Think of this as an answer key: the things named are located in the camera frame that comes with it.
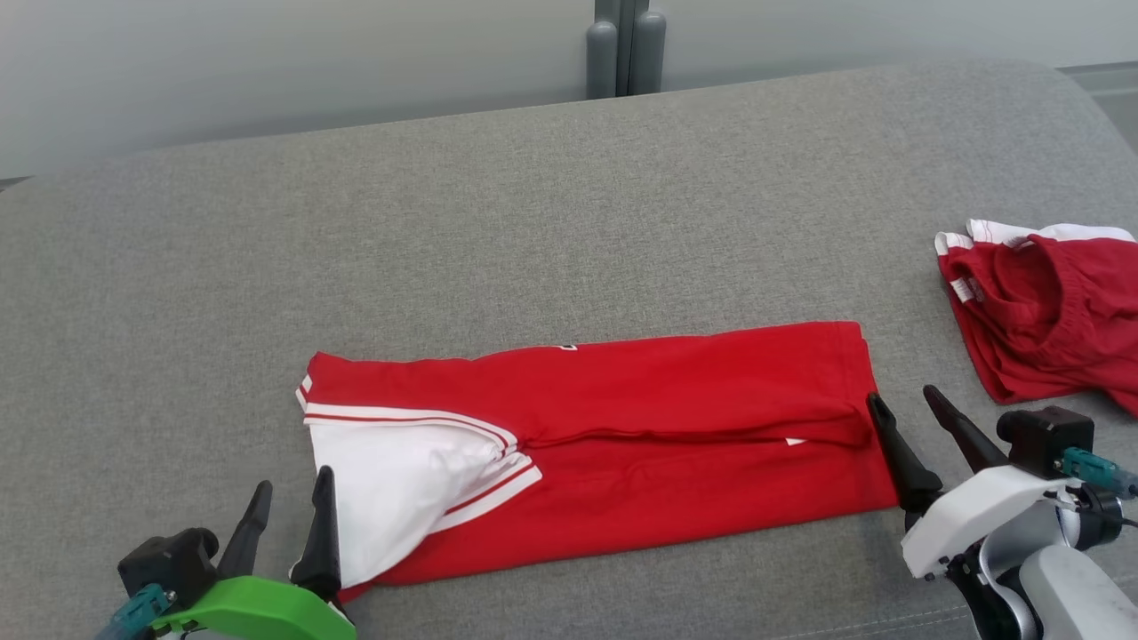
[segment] white wall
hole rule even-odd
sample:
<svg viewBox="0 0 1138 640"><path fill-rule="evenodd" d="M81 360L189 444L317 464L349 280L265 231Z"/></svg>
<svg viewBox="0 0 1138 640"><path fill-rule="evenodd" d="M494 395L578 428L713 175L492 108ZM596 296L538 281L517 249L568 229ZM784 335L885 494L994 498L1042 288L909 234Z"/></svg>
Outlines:
<svg viewBox="0 0 1138 640"><path fill-rule="evenodd" d="M1138 0L652 0L665 89L946 56L1138 59ZM0 179L579 99L593 0L0 0Z"/></svg>
<svg viewBox="0 0 1138 640"><path fill-rule="evenodd" d="M1138 60L1138 0L651 0L663 90L922 58Z"/></svg>
<svg viewBox="0 0 1138 640"><path fill-rule="evenodd" d="M584 98L591 0L0 0L0 179Z"/></svg>

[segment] red shorts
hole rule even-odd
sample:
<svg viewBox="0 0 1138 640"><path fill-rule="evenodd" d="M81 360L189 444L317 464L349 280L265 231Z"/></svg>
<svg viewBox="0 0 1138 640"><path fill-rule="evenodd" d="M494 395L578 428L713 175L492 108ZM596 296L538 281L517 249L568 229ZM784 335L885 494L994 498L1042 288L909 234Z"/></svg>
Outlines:
<svg viewBox="0 0 1138 640"><path fill-rule="evenodd" d="M1138 416L1138 243L1122 229L968 221L940 270L984 388L1011 403L1100 388Z"/></svg>
<svg viewBox="0 0 1138 640"><path fill-rule="evenodd" d="M451 425L493 444L497 467L454 499L446 526L371 581L406 584L894 506L874 391L860 328L813 322L475 360L318 353L298 396L314 442L355 420ZM336 471L343 530L368 497L341 493Z"/></svg>

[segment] couch cushion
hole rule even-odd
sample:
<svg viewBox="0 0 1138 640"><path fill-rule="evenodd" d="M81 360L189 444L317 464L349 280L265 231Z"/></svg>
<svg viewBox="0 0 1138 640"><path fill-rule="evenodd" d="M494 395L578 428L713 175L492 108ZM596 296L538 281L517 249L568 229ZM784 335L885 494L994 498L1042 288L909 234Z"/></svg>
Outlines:
<svg viewBox="0 0 1138 640"><path fill-rule="evenodd" d="M0 195L3 634L90 637L123 599L123 555L191 525L224 540L263 478L257 573L283 579L314 478L292 389L318 350L856 320L900 428L959 482L921 386L995 433L932 247L970 218L1138 231L1138 158L1062 75L963 61L197 145L20 183ZM1138 467L1133 419L1099 394L1061 403ZM874 512L349 610L361 638L971 638L955 590L908 575L901 534L899 511ZM1131 597L1136 551L1128 534L1092 553Z"/></svg>

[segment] gray fabric surface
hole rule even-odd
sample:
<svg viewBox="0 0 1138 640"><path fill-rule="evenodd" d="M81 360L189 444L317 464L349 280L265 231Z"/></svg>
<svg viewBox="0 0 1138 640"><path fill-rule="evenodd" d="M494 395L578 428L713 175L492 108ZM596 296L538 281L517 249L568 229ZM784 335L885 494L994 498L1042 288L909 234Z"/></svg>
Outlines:
<svg viewBox="0 0 1138 640"><path fill-rule="evenodd" d="M794 77L104 161L0 195L0 620L84 638L149 535L224 540L277 487L258 573L311 517L292 389L316 350L860 321L926 462L967 476L925 383L989 433L932 237L968 218L1138 231L1138 157L1062 75L966 61ZM1138 467L1099 394L1098 448ZM361 638L971 637L907 575L899 511L402 589ZM1138 597L1138 535L1094 556Z"/></svg>

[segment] teal connector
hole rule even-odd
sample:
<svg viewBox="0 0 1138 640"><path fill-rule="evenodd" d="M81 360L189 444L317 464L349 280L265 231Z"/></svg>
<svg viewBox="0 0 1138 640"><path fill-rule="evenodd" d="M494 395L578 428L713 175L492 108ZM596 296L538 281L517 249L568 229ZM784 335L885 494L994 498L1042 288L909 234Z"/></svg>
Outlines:
<svg viewBox="0 0 1138 640"><path fill-rule="evenodd" d="M170 599L157 584L147 584L126 601L94 640L134 640L145 638L150 624L170 609Z"/></svg>
<svg viewBox="0 0 1138 640"><path fill-rule="evenodd" d="M1138 497L1138 475L1082 449L1072 446L1063 451L1063 473L1073 478L1108 489L1123 500Z"/></svg>

